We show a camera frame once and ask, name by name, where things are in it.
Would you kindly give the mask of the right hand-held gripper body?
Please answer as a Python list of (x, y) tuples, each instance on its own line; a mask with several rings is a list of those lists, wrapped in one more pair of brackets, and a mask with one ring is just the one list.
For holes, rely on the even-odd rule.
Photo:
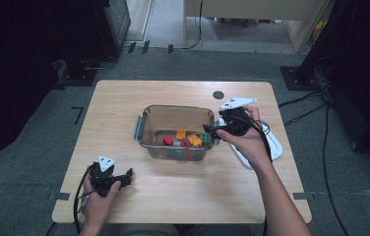
[(250, 117), (243, 108), (244, 105), (256, 102), (252, 97), (232, 96), (228, 101), (219, 107), (219, 111), (227, 110), (228, 117), (219, 117), (218, 124), (233, 136), (243, 136), (252, 127)]

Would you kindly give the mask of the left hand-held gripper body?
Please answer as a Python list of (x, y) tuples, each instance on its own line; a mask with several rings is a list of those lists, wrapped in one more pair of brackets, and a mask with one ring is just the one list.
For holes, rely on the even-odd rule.
[(97, 162), (91, 166), (91, 184), (92, 189), (97, 192), (101, 197), (106, 198), (111, 186), (120, 180), (127, 180), (127, 175), (113, 176), (115, 167), (115, 160), (99, 156)]

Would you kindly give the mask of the large orange toy brick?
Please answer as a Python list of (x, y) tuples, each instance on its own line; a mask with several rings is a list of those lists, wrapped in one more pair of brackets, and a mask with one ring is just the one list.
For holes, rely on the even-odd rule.
[(203, 144), (203, 141), (199, 138), (197, 134), (192, 134), (188, 136), (188, 141), (192, 147), (200, 147)]

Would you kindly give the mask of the clear plastic storage box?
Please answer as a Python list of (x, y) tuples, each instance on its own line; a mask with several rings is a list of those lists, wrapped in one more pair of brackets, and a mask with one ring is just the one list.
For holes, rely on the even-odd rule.
[[(214, 126), (215, 115), (209, 108), (176, 105), (150, 105), (142, 115), (139, 115), (134, 128), (134, 139), (142, 148), (146, 148), (155, 159), (169, 159), (180, 161), (201, 161), (215, 142), (212, 139), (200, 147), (192, 147), (188, 136), (205, 133), (203, 124)], [(189, 146), (181, 147), (176, 139), (176, 131), (185, 130), (186, 141)], [(165, 146), (163, 138), (169, 136), (173, 140), (172, 146)]]

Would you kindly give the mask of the white plastic box lid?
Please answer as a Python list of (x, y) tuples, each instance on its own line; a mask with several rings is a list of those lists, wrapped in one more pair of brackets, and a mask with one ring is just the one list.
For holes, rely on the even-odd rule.
[(271, 161), (281, 157), (283, 153), (283, 148), (276, 136), (271, 131), (271, 128), (267, 122), (262, 120), (253, 120), (250, 118), (252, 122), (252, 127), (255, 131), (261, 132), (261, 140), (266, 140), (266, 147), (268, 148), (268, 153)]

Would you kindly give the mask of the person's right hand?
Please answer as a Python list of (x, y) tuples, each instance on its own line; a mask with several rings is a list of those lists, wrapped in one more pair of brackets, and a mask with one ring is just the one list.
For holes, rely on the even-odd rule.
[[(253, 120), (260, 120), (260, 113), (257, 107), (244, 105), (246, 113)], [(256, 173), (269, 171), (272, 163), (268, 155), (265, 140), (261, 140), (261, 132), (250, 128), (248, 133), (242, 137), (233, 136), (224, 130), (216, 132), (224, 141), (234, 145), (249, 161)]]

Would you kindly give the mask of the person's left hand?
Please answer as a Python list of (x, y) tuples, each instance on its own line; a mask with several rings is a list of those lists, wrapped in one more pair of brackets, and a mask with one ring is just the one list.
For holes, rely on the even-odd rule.
[(120, 182), (115, 182), (106, 198), (101, 197), (98, 193), (91, 193), (88, 200), (84, 215), (84, 227), (103, 227), (110, 213), (115, 197), (119, 191)]

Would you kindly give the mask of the grey tape strip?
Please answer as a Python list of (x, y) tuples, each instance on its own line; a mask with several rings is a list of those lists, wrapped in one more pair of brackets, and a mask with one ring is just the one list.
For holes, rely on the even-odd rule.
[(68, 201), (70, 199), (70, 196), (70, 193), (51, 193), (49, 194), (48, 199), (50, 201)]
[(315, 197), (312, 193), (293, 193), (292, 194), (295, 200), (307, 200), (314, 201)]

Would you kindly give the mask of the black floor tape corner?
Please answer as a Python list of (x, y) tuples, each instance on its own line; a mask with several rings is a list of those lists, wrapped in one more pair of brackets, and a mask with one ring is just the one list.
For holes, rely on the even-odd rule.
[(74, 121), (74, 125), (77, 125), (81, 119), (81, 116), (83, 114), (83, 111), (84, 111), (84, 107), (80, 107), (80, 106), (72, 106), (71, 107), (73, 110), (77, 110), (78, 111), (78, 114), (77, 114), (77, 117)]

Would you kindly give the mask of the black stand base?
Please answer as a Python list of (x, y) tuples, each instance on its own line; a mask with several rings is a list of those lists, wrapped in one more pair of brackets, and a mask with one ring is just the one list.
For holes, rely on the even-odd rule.
[(281, 74), (288, 90), (319, 90), (311, 73), (300, 67), (280, 67)]
[(96, 70), (90, 69), (83, 69), (73, 73), (64, 60), (60, 61), (60, 65), (56, 69), (56, 72), (59, 76), (57, 85), (60, 87), (90, 87), (96, 75)]

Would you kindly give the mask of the person's lap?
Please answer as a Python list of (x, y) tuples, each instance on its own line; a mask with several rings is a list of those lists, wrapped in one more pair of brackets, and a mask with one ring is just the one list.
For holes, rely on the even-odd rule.
[(126, 224), (119, 236), (254, 236), (244, 224)]

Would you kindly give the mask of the beige wooden desk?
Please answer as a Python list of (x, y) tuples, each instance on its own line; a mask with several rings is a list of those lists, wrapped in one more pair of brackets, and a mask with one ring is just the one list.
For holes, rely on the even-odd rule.
[(331, 0), (182, 0), (183, 45), (189, 17), (282, 20), (295, 52), (300, 52)]

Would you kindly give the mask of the yellow object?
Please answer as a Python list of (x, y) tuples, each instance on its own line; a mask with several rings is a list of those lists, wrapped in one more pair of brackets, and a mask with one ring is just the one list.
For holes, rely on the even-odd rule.
[(317, 41), (318, 37), (320, 36), (321, 32), (323, 31), (324, 27), (326, 26), (326, 21), (320, 21), (315, 28), (313, 29), (310, 38), (309, 38), (309, 44), (314, 45)]

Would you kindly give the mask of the black cabinet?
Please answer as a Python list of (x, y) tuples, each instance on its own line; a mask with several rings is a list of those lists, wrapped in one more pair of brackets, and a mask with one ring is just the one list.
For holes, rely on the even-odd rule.
[(131, 19), (127, 0), (92, 0), (105, 58), (119, 57)]

